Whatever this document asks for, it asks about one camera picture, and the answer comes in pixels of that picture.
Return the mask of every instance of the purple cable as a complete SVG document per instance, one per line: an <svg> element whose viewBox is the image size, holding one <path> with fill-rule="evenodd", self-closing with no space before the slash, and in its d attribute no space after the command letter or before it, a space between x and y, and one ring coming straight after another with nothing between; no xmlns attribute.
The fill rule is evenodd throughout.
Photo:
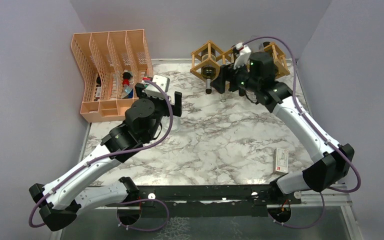
<svg viewBox="0 0 384 240"><path fill-rule="evenodd" d="M156 227L156 228L152 228L152 229L143 229L143 228L137 228L137 227L130 226L130 225L124 225L122 223L122 221L120 221L119 215L117 214L116 217L117 217L117 221L119 223L118 226L123 226L123 227L126 228L126 230L133 229L133 230L137 230L137 231L141 231L141 232L155 232L157 230L162 229L169 222L169 219L170 219L169 208L167 207L167 205L163 201L158 200L158 199L139 199L139 200L134 200L134 201L120 202L118 204L127 205L127 204L135 204L135 203L146 202L146 201L148 201L148 202L158 202L158 203L162 204L162 206L165 208L165 212L167 213L167 217L165 218L165 221L164 221L164 223L161 226Z"/></svg>
<svg viewBox="0 0 384 240"><path fill-rule="evenodd" d="M150 80L144 80L146 83L149 83L151 84L152 86L156 87L156 89L158 89L158 91L164 96L164 100L165 102L167 103L168 105L168 113L169 113L169 118L170 118L170 122L168 124L168 129L167 129L167 132L164 134L164 136L162 136L158 141L148 145L148 146L143 146L143 147L139 147L139 148L134 148L134 149L128 149L128 150L123 150L123 151L115 151L115 152L111 152L111 153L108 153L108 154L105 154L105 155L102 155L102 156L99 156L97 158L94 158L93 160L89 161L88 165L90 166L91 164L99 161L99 160L102 160L102 159L105 159L105 158L108 158L108 157L113 157L113 156L118 156L118 155L122 155L122 154L129 154L129 153L134 153L134 152L139 152L139 151L143 151L143 150L147 150L147 149L150 149L150 148L153 148L155 147L156 145L160 144L162 141L164 141L167 136L169 135L170 131L172 130L172 126L173 126L173 110L172 110L172 106L170 104L170 101L169 101L169 97L167 96L167 94L164 92L164 90L162 90L157 84L155 84L154 82L150 81ZM55 193L62 185L64 185L66 182L68 182L72 177L74 177L75 175L77 175L80 171L82 171L83 169L85 169L86 166L82 165L81 167L79 167L77 170L75 170L74 172L72 172L67 178L65 178L64 180L62 180L58 185L56 185L54 188L51 189L51 191L53 193ZM33 223L33 216L35 215L35 212L36 210L39 208L39 205L42 204L43 201L45 201L51 194L48 192L46 193L33 207L33 209L31 210L31 213L30 213L30 216L28 217L28 225L32 228L39 228L39 227L42 227L45 225L45 223L40 223L40 224L34 224Z"/></svg>
<svg viewBox="0 0 384 240"><path fill-rule="evenodd" d="M320 194L320 197L321 197L321 214L320 216L317 218L317 220L307 226L295 226L295 225L289 225L289 224L282 224L281 222L278 222L276 221L272 215L269 214L270 218L273 219L273 221L279 225L281 225L282 227L287 227L287 228L290 228L290 229L309 229L311 227L314 227L315 225L317 225L323 218L323 216L325 215L325 212L326 212L326 208L325 208L325 198L323 197L323 194L321 192L319 192Z"/></svg>
<svg viewBox="0 0 384 240"><path fill-rule="evenodd" d="M297 89L297 63L295 62L295 58L294 58L294 55L292 54L292 51L291 49L289 48L289 46L282 40L280 40L279 38L277 37L274 37L274 36L259 36L257 38L254 38L254 39L251 39L249 41L246 41L244 42L243 44L249 44L250 42L253 42L255 40L258 40L258 39L274 39L274 40L277 40L279 42L281 42L285 48L288 50L289 54L290 54L290 57L292 58L292 65L293 65L293 87L292 87L292 100L293 100L293 104L295 105L296 109L298 110L298 112L302 115L302 117L305 119L305 121L311 126L311 128L317 133L317 135L323 139L323 141L326 143L328 142L328 139L323 135L323 133L321 133L317 127L312 123L312 121L307 117L307 115L304 113L304 111L301 109L301 107L299 106L298 104L298 101L297 101L297 96L296 96L296 89ZM327 143L333 150L335 150L335 152L337 152L344 160L347 164L349 164L349 166L351 167L351 169L354 171L355 173L355 176L357 177L357 186L355 186L353 189L350 189L350 190L343 190L343 189L338 189L338 188L334 188L334 187L328 187L329 189L332 189L332 190L335 190L337 192L341 192L341 193L353 193L355 191L357 191L361 185L362 185L362 179L360 177L360 173L359 171L357 171L357 168L354 166L354 164L348 159L347 156L345 156L345 154L343 154L338 148L337 146L333 145L331 142L328 142Z"/></svg>

